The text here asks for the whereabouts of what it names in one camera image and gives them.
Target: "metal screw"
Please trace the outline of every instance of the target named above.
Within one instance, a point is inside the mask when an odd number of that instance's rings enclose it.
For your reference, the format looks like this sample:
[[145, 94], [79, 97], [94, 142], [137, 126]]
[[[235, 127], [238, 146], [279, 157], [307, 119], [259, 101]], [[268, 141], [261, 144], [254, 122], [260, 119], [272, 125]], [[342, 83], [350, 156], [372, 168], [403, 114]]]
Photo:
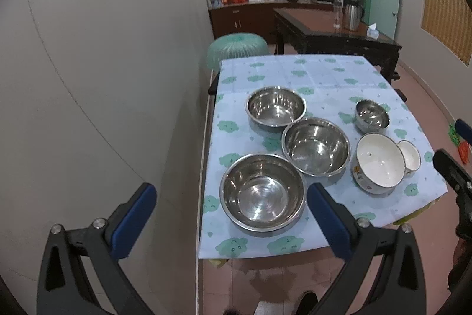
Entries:
[[60, 224], [55, 224], [51, 227], [51, 232], [56, 235], [58, 233], [60, 233], [62, 230], [62, 226]]
[[413, 231], [412, 227], [408, 224], [408, 223], [404, 223], [402, 224], [402, 231], [405, 233], [405, 234], [409, 234], [410, 232]]
[[94, 222], [92, 223], [92, 225], [96, 228], [96, 229], [100, 229], [102, 228], [106, 223], [106, 220], [104, 218], [96, 218], [94, 220]]
[[358, 218], [357, 220], [357, 225], [363, 229], [366, 229], [367, 227], [369, 227], [371, 225], [371, 223], [369, 222], [368, 219], [364, 218], [364, 217], [360, 217]]

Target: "wooden cabinet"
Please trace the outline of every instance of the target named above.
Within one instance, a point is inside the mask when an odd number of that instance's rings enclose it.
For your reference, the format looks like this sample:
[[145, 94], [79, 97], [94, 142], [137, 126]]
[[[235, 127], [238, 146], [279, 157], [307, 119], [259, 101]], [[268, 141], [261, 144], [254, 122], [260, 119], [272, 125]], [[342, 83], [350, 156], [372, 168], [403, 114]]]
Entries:
[[332, 10], [331, 4], [308, 2], [267, 2], [228, 5], [208, 10], [212, 23], [213, 36], [216, 38], [237, 32], [250, 32], [263, 37], [267, 43], [275, 43], [276, 8], [309, 8]]

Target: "stainless steel bowl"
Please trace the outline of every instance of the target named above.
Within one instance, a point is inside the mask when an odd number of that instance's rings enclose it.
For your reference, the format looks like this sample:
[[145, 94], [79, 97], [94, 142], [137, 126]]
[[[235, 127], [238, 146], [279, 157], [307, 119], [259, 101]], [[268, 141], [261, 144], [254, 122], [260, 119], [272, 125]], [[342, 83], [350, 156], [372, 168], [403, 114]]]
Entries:
[[355, 124], [363, 133], [381, 133], [389, 126], [390, 118], [377, 102], [364, 99], [355, 106]]
[[301, 172], [312, 177], [331, 177], [345, 169], [351, 153], [346, 134], [321, 118], [306, 118], [287, 127], [282, 150]]
[[286, 127], [297, 122], [306, 112], [306, 102], [296, 92], [284, 87], [263, 87], [246, 101], [246, 113], [259, 125]]
[[299, 217], [306, 199], [301, 175], [279, 155], [249, 154], [226, 171], [219, 186], [221, 206], [240, 227], [268, 232]]

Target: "window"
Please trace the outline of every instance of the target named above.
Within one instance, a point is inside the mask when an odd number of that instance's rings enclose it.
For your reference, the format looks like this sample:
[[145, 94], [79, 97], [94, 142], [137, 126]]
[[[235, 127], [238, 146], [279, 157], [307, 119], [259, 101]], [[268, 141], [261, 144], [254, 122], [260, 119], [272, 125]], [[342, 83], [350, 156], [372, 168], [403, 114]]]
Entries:
[[469, 65], [472, 11], [466, 0], [425, 0], [421, 27]]

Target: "green plastic stool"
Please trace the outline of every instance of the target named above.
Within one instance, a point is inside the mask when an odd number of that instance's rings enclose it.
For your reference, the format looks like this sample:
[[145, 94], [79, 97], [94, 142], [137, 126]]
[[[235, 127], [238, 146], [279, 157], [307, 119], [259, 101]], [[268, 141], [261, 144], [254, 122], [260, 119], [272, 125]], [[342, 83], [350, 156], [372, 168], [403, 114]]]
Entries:
[[245, 58], [248, 56], [269, 55], [264, 38], [256, 34], [240, 32], [219, 37], [208, 47], [207, 66], [219, 71], [223, 59]]

